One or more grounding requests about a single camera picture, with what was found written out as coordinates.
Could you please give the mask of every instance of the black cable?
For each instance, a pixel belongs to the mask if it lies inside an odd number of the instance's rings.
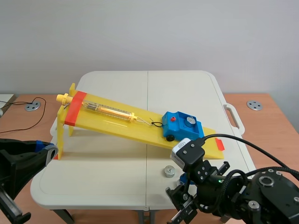
[[[161,123],[161,122],[151,122],[151,124],[156,127],[163,127],[163,123]]]
[[[241,138],[238,138],[238,137],[235,137],[233,135],[229,135],[229,134],[211,134],[211,135],[207,135],[205,137],[203,137],[203,140],[207,140],[209,138],[216,138],[216,137],[222,137],[222,138],[229,138],[229,139],[234,139],[234,140],[237,140],[237,141],[240,141],[240,142],[243,142],[244,144],[246,145],[249,145],[251,147],[253,147],[254,149],[256,149],[257,151],[263,153],[264,155],[268,156],[270,159],[274,160],[276,163],[278,163],[280,166],[282,167],[288,167],[287,165],[285,165],[282,161],[280,161],[279,159],[277,159],[276,157],[274,157],[273,155],[271,155],[270,153],[266,152],[265,150],[263,150],[262,148],[256,146],[255,144],[252,144],[251,142],[249,141],[246,141],[244,139],[241,139]]]
[[[299,175],[299,172],[297,170],[286,168],[286,167],[264,167],[264,168],[260,168],[260,169],[256,169],[251,172],[248,172],[246,174],[246,176],[252,176],[258,172],[268,171],[269,169],[272,169],[274,171],[282,171],[282,172],[290,173],[292,175]]]
[[[14,129],[14,130],[9,130],[9,131],[5,131],[5,132],[0,132],[0,134],[2,134],[2,133],[7,133],[7,132],[13,132],[13,131],[25,131],[25,130],[31,129],[31,128],[33,128],[34,126],[36,126],[36,125],[43,119],[43,116],[44,116],[44,114],[45,114],[45,110],[46,110],[46,104],[47,104],[47,101],[46,101],[44,98],[42,98],[42,97],[35,97],[35,98],[32,100],[32,102],[29,103],[29,104],[32,104],[32,103],[34,102],[35,99],[43,99],[43,100],[45,101],[45,106],[43,107],[43,114],[42,114],[41,118],[39,119],[39,121],[38,121],[37,123],[35,123],[33,126],[31,126],[31,127],[23,128],[23,129]]]
[[[18,102],[13,102],[13,103],[9,103],[9,102],[6,102],[6,101],[2,101],[0,100],[1,103],[6,103],[8,105],[5,105],[4,107],[7,107],[7,106],[10,106],[10,105],[23,105],[23,104],[32,104],[32,102],[24,102],[24,101],[18,101]]]
[[[206,209],[203,209],[202,211],[204,213],[213,213],[218,209],[218,207],[219,207],[219,205],[220,205],[220,203],[223,200],[223,197],[225,195],[225,192],[226,192],[226,189],[228,187],[229,181],[230,181],[230,179],[232,178],[232,176],[234,174],[240,174],[242,179],[243,179],[243,185],[247,186],[248,179],[247,179],[247,176],[245,175],[245,173],[243,171],[238,170],[238,169],[230,171],[228,173],[228,175],[225,177],[224,181],[222,182],[222,186],[221,186],[221,189],[220,189],[220,194],[217,196],[215,204],[212,205],[212,206],[208,206],[208,208],[206,208]]]

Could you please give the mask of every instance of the yellow stand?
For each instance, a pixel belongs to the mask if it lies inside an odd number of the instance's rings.
[[[77,90],[75,90],[75,84],[70,87],[70,96],[75,96]],[[162,122],[162,115],[146,111],[137,107],[129,106],[119,102],[115,102],[109,99],[97,97],[87,94],[85,100],[95,102],[102,105],[118,108],[124,111],[133,112],[136,116],[146,120],[148,123],[152,119],[155,122]],[[60,160],[63,154],[63,125],[68,113],[69,106],[64,108],[62,105],[57,113],[57,147],[59,149],[58,159]],[[178,141],[169,142],[163,137],[163,129],[156,126],[149,126],[145,123],[133,120],[132,122],[99,114],[81,107],[77,120],[76,127],[101,132],[105,134],[111,134],[135,141],[144,142],[146,144],[172,149]],[[215,133],[214,130],[204,127],[204,135]],[[73,127],[69,126],[69,135],[71,136]],[[209,159],[223,159],[223,153],[217,147],[215,139],[208,139],[203,146],[206,155],[205,158]]]

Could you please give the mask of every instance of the table leg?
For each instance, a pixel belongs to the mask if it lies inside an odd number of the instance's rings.
[[[138,223],[139,224],[144,224],[144,211],[143,210],[137,210],[137,214],[138,214]]]
[[[67,224],[75,223],[75,221],[73,220],[73,218],[71,217],[71,215],[66,209],[57,209],[52,211],[55,212],[59,217],[61,217],[62,220],[64,220]]]
[[[149,223],[150,224],[155,224],[155,214],[156,214],[156,211],[159,211],[159,210],[150,210],[149,211]]]
[[[224,215],[221,217],[220,222],[226,223],[229,219],[230,219],[230,217],[227,217],[226,215]]]

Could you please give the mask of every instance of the orange tape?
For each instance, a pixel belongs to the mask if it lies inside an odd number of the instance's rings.
[[[86,92],[78,91],[76,95],[73,97],[73,100],[70,103],[69,111],[67,112],[64,123],[66,125],[75,126],[77,116],[79,114],[82,101],[86,96]]]
[[[224,148],[224,145],[223,145],[223,142],[222,140],[218,139],[218,138],[215,138],[215,141],[216,141],[216,144],[217,144],[217,147],[220,151],[224,151],[225,148]]]

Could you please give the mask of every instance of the wooden table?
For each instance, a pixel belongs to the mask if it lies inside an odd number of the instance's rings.
[[[47,101],[45,115],[41,122],[26,131],[17,131],[0,134],[0,138],[18,140],[42,140],[51,141],[50,128],[55,120],[60,104],[56,102],[55,95],[22,95],[16,101],[31,101],[34,97],[43,97]],[[268,94],[226,94],[226,101],[235,106],[245,126],[243,138],[249,140],[261,148],[267,150],[275,157],[286,163],[292,169],[299,170],[299,135],[281,112],[273,99]],[[261,111],[253,111],[246,106],[248,100],[257,100],[264,108]],[[43,110],[38,109],[27,112],[24,105],[13,105],[0,119],[0,132],[12,129],[30,127],[36,123]],[[275,162],[249,148],[249,153],[256,168],[273,166]],[[295,182],[293,177],[285,174]],[[30,195],[30,183],[28,183],[16,198],[16,203],[24,213],[31,212],[31,224],[64,224],[54,212],[39,207]],[[77,224],[101,223],[128,223],[137,224],[137,213],[128,210],[71,210],[71,214]],[[176,214],[175,210],[162,210],[156,213],[156,224],[165,224]],[[8,224],[4,215],[0,213],[0,224]],[[219,224],[219,218],[209,214],[200,214],[192,223]],[[241,224],[242,221],[230,220],[229,224]]]

